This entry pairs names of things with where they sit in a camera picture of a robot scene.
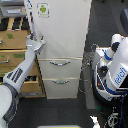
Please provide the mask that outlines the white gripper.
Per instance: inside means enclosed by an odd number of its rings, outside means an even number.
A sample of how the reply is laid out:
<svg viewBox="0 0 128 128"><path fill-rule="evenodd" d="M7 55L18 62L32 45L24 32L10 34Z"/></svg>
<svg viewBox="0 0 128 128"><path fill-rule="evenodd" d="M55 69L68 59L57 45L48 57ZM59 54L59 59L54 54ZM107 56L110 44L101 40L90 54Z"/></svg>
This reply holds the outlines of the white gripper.
<svg viewBox="0 0 128 128"><path fill-rule="evenodd" d="M35 35L33 33L30 34L30 39L26 40L26 46L29 48L32 48L33 51L38 54L42 51L45 41L44 36L41 36L40 41L34 41L36 40Z"/></svg>

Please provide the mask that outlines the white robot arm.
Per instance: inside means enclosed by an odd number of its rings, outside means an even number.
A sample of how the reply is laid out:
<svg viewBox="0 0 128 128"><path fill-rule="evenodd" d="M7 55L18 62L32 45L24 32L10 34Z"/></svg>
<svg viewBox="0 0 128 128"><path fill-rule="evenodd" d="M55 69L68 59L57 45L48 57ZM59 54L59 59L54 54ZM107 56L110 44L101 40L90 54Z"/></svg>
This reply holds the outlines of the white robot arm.
<svg viewBox="0 0 128 128"><path fill-rule="evenodd" d="M5 74L0 84L0 128L7 128L17 110L16 97L25 78L34 65L35 56L45 45L44 37L37 39L33 35L26 37L25 59L13 70Z"/></svg>

